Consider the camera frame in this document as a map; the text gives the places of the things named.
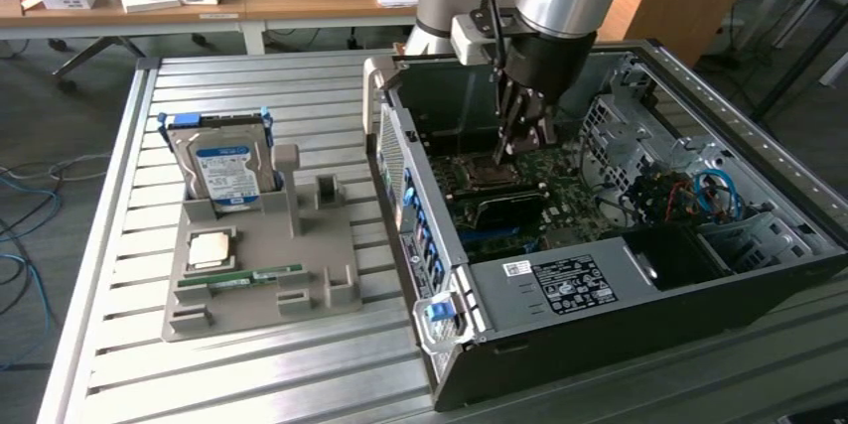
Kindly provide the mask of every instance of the green ram stick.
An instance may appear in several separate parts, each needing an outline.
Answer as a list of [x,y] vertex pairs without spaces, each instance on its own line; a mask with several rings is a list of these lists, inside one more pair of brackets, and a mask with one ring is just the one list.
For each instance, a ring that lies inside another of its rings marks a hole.
[[293,265],[283,265],[282,267],[261,268],[258,270],[239,270],[237,272],[218,273],[217,275],[207,275],[205,277],[185,278],[175,282],[177,287],[190,287],[191,285],[209,285],[222,288],[221,285],[226,282],[231,282],[231,286],[249,286],[271,282],[279,275],[289,272],[297,272],[303,270],[303,266],[299,263]]

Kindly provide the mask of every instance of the motherboard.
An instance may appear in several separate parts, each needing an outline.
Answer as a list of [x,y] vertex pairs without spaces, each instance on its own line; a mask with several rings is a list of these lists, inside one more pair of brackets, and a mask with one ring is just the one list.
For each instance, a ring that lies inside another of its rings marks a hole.
[[470,263],[589,242],[615,227],[618,219],[601,214],[573,163],[561,148],[501,165],[490,153],[430,159]]

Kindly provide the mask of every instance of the white label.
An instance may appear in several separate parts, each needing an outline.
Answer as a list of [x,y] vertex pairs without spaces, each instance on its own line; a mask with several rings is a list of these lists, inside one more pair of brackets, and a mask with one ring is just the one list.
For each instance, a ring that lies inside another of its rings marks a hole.
[[247,285],[250,285],[250,279],[238,278],[235,280],[227,280],[225,282],[210,283],[209,288],[214,290],[218,288],[246,287]]
[[515,275],[523,275],[525,273],[530,273],[530,261],[522,260],[521,262],[509,262],[503,264],[503,271],[506,272],[507,277],[513,277]]
[[201,19],[237,19],[238,14],[199,14]]
[[223,207],[250,203],[259,195],[255,173],[247,167],[249,161],[250,149],[246,146],[197,150],[197,164],[209,199]]

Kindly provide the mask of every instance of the aluminum table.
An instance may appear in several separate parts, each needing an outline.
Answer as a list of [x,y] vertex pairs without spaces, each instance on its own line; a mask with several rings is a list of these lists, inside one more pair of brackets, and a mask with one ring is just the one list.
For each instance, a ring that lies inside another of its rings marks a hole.
[[[848,395],[842,274],[741,331],[434,413],[362,148],[361,65],[385,54],[138,63],[39,423],[757,423]],[[301,148],[297,178],[343,183],[363,309],[166,344],[182,183],[154,115],[261,106]]]

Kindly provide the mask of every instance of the blue hard drive label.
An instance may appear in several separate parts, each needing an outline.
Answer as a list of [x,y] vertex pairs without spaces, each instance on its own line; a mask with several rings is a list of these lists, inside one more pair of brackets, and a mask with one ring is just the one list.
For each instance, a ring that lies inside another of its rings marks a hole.
[[617,300],[590,255],[531,266],[550,309],[558,315]]
[[246,209],[259,195],[255,172],[250,169],[250,148],[231,146],[195,152],[209,199],[227,211]]

